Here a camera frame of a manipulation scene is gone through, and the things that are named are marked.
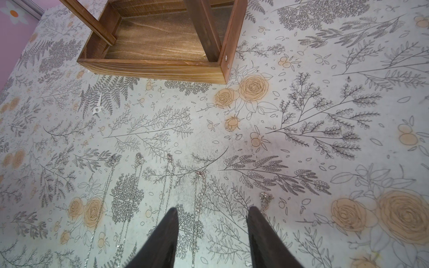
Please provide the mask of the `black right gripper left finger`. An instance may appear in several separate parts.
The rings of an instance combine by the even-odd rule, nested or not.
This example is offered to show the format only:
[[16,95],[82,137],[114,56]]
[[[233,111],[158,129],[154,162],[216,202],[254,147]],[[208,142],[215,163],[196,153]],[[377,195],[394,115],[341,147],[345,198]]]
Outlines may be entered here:
[[173,268],[178,233],[178,211],[172,207],[126,268]]

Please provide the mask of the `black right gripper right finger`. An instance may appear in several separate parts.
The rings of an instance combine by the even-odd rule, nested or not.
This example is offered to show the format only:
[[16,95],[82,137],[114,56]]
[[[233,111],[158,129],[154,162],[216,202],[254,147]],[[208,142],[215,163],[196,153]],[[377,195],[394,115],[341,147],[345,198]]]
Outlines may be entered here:
[[257,207],[249,208],[246,222],[252,267],[303,268]]

